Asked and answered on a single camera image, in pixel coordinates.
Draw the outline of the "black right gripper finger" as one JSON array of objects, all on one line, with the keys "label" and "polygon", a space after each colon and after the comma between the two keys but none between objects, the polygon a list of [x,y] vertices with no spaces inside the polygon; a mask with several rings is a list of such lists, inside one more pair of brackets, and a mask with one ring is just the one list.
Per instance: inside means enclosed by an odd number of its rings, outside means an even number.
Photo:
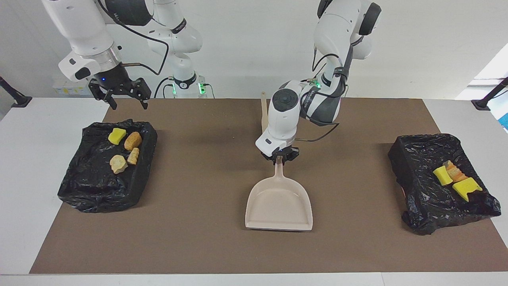
[{"label": "black right gripper finger", "polygon": [[94,99],[98,101],[104,101],[105,103],[109,104],[113,110],[117,109],[117,103],[114,100],[111,91],[108,90],[104,93],[99,85],[99,82],[96,79],[91,79],[88,83],[88,87],[91,91],[91,94],[94,96]]},{"label": "black right gripper finger", "polygon": [[125,91],[127,96],[138,100],[143,109],[148,109],[151,89],[143,78],[128,81],[125,85]]}]

